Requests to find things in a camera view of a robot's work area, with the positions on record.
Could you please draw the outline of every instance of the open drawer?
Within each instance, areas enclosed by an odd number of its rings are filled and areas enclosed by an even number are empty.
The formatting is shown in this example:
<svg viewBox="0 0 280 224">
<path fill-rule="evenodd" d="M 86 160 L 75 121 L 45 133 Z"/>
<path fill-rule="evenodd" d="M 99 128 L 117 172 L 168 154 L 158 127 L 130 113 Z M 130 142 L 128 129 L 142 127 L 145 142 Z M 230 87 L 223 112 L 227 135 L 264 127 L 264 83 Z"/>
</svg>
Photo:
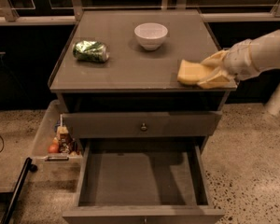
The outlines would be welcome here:
<svg viewBox="0 0 280 224">
<path fill-rule="evenodd" d="M 42 119 L 35 139 L 33 141 L 32 157 L 36 161 L 67 161 L 80 163 L 82 159 L 79 140 L 77 140 L 78 154 L 74 153 L 49 153 L 49 145 L 56 136 L 57 122 L 60 119 L 60 102 L 53 100 Z"/>
<path fill-rule="evenodd" d="M 69 223 L 215 223 L 200 150 L 180 139 L 91 139 Z"/>
</svg>

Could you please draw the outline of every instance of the white bowl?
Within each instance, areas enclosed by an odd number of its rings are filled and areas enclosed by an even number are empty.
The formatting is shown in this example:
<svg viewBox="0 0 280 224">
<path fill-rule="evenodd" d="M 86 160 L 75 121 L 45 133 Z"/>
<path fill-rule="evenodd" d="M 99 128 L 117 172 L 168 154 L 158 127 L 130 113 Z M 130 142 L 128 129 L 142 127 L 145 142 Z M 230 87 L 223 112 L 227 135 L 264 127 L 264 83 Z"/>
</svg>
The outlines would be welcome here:
<svg viewBox="0 0 280 224">
<path fill-rule="evenodd" d="M 134 29 L 134 33 L 144 49 L 155 50 L 165 41 L 168 29 L 158 23 L 143 23 Z"/>
</svg>

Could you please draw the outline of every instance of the speckled floor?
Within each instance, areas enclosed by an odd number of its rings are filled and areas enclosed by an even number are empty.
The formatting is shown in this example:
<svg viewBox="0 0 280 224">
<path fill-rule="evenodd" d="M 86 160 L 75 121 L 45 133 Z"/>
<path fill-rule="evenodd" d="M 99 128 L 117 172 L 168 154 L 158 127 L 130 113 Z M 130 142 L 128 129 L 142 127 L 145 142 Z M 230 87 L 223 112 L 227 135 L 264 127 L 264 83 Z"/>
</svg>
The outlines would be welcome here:
<svg viewBox="0 0 280 224">
<path fill-rule="evenodd" d="M 45 110 L 0 112 L 0 190 L 15 185 Z M 280 223 L 280 114 L 262 104 L 225 105 L 223 118 L 203 153 L 215 208 L 226 211 L 217 224 Z M 66 223 L 77 187 L 79 165 L 38 164 L 29 173 L 13 223 Z"/>
</svg>

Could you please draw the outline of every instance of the gray cabinet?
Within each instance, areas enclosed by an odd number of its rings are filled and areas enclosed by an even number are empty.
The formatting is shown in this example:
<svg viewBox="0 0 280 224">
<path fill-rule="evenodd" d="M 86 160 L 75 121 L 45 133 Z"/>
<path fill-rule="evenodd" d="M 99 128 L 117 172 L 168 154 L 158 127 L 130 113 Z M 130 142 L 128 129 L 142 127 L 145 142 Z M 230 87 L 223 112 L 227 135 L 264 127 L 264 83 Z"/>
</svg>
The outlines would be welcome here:
<svg viewBox="0 0 280 224">
<path fill-rule="evenodd" d="M 144 51 L 133 29 L 169 29 Z M 103 64 L 77 61 L 72 45 L 105 42 Z M 215 223 L 201 152 L 221 118 L 234 82 L 201 90 L 176 80 L 182 59 L 198 62 L 217 47 L 195 10 L 85 12 L 49 86 L 70 134 L 85 148 L 69 223 Z"/>
</svg>

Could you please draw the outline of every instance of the open side drawer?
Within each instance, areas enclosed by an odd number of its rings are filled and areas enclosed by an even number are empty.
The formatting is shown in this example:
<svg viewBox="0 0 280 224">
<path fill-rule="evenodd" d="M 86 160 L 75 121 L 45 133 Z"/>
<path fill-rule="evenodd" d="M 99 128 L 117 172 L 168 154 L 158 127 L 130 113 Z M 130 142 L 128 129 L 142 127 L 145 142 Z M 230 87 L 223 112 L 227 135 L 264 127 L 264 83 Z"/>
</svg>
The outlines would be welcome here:
<svg viewBox="0 0 280 224">
<path fill-rule="evenodd" d="M 63 121 L 76 139 L 207 136 L 221 116 L 220 111 L 74 113 L 63 114 Z"/>
<path fill-rule="evenodd" d="M 211 204 L 199 148 L 155 139 L 90 140 L 75 206 L 63 212 L 79 224 L 199 224 L 223 215 Z"/>
<path fill-rule="evenodd" d="M 59 111 L 60 102 L 53 100 L 50 102 L 48 109 L 42 119 L 37 133 L 33 141 L 33 149 L 31 156 L 37 163 L 43 161 L 62 161 L 62 164 L 66 163 L 80 163 L 82 159 L 82 148 L 78 142 L 79 155 L 73 155 L 68 153 L 49 153 L 48 147 L 52 144 L 54 137 L 56 136 L 57 122 L 60 119 Z"/>
</svg>

